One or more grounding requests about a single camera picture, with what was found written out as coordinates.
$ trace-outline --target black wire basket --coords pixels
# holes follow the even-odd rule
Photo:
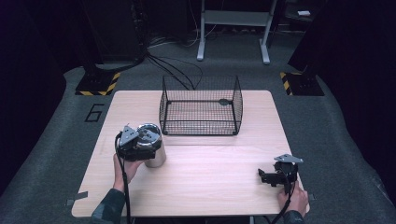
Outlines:
[[[237,135],[243,100],[237,76],[163,77],[160,125],[169,135]]]

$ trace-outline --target dark background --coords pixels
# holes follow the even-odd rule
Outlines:
[[[169,1],[161,1],[162,6],[155,6],[154,2],[160,4],[159,1],[146,3],[151,6],[148,10],[150,28],[185,39],[194,29],[188,2],[173,1],[171,5]],[[200,2],[191,3],[198,25]],[[208,7],[216,8],[220,3],[213,1]],[[227,3],[224,9],[241,8],[237,1]],[[251,3],[242,6],[252,9],[265,6],[262,1],[251,0]],[[318,75],[336,97],[350,135],[364,159],[381,176],[395,203],[396,179],[392,164],[396,150],[393,106],[396,102],[393,90],[396,18],[393,5],[391,1],[330,0],[290,58],[290,65],[304,70],[312,60],[319,59]],[[109,51],[100,47],[98,36],[101,35],[92,30],[90,15],[80,1],[1,1],[0,10],[3,84],[0,190],[3,192],[61,101],[65,89],[63,74],[82,66],[80,60],[84,57],[102,63]],[[125,18],[129,18],[128,11],[124,12]],[[124,32],[132,38],[136,35]],[[76,43],[82,43],[83,49],[76,51]],[[106,45],[114,47],[111,41]],[[125,52],[120,56],[131,57]]]

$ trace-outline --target white stand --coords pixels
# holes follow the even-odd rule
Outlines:
[[[202,0],[201,11],[201,40],[198,48],[197,60],[202,61],[205,53],[205,24],[223,25],[246,25],[246,26],[265,26],[263,38],[260,39],[262,50],[262,61],[264,64],[270,63],[268,49],[266,46],[268,34],[271,28],[276,1],[273,0],[269,12],[241,12],[241,11],[214,11],[205,10],[205,0]]]

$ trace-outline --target gray carpet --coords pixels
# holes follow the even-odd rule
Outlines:
[[[288,96],[279,73],[293,72],[287,61],[300,36],[277,34],[269,49],[271,64],[263,65],[260,36],[218,36],[206,41],[205,59],[196,61],[198,44],[186,48],[166,44],[150,48],[187,75],[238,75],[244,90],[268,90],[288,138],[291,152],[304,159],[300,176],[316,196],[307,223],[396,223],[396,210],[381,181],[350,138],[341,110],[325,83],[323,97]],[[116,67],[120,64],[107,64]],[[64,77],[67,88],[47,129],[0,199],[0,223],[88,223],[71,215],[73,199],[88,166],[113,94],[77,96],[82,68]],[[165,72],[148,60],[120,75],[115,91],[161,90]],[[84,122],[94,104],[103,113],[98,122]],[[255,217],[256,223],[266,223]]]

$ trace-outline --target black sleeve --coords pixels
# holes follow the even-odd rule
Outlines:
[[[283,222],[285,224],[305,224],[304,218],[297,211],[291,210],[283,215]]]
[[[120,223],[122,208],[125,204],[124,194],[117,190],[108,191],[91,215],[91,223]]]

